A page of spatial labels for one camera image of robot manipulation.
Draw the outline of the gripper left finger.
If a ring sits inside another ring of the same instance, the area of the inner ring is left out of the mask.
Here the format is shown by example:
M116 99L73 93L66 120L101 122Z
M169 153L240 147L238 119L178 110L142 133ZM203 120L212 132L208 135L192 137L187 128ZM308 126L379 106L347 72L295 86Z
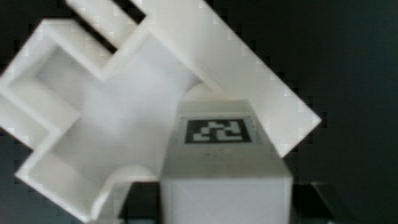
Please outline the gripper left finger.
M123 224L162 224L160 185L157 182L139 182L132 185L119 218Z

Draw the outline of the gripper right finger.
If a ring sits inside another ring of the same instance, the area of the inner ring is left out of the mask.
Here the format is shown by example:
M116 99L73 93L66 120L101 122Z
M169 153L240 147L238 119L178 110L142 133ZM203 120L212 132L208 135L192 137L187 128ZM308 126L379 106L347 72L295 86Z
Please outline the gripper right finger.
M332 186L320 182L293 185L292 224L341 224L343 205Z

